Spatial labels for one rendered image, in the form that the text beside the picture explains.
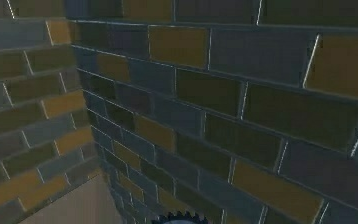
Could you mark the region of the dark toothed circular saw blade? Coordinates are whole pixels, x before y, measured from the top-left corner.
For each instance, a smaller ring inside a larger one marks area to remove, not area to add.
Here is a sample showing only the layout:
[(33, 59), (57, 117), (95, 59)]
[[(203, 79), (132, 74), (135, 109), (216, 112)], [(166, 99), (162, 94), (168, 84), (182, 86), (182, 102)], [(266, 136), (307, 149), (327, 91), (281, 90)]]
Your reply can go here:
[(210, 224), (206, 217), (201, 217), (198, 213), (191, 214), (186, 211), (182, 213), (168, 212), (166, 215), (159, 215), (151, 221), (151, 224)]

